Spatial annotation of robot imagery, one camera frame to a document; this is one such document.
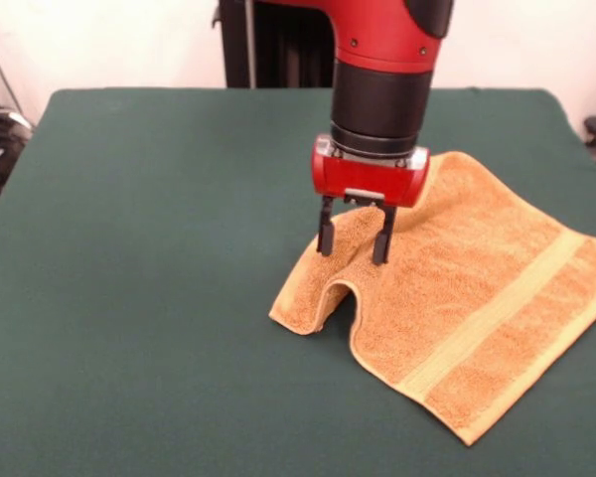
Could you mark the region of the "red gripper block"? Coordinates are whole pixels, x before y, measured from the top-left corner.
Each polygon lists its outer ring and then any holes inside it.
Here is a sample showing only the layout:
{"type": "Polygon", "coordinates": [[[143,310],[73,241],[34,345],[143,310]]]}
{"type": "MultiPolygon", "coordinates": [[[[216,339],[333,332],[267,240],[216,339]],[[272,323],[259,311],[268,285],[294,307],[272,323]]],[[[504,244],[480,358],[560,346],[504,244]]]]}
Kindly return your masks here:
{"type": "Polygon", "coordinates": [[[412,208],[424,188],[430,169],[430,153],[415,147],[406,157],[370,159],[338,148],[330,135],[317,136],[311,158],[314,189],[322,195],[317,251],[329,256],[335,228],[332,222],[334,198],[359,199],[375,203],[383,212],[381,230],[375,237],[372,262],[386,264],[396,219],[396,207],[412,208]]]}

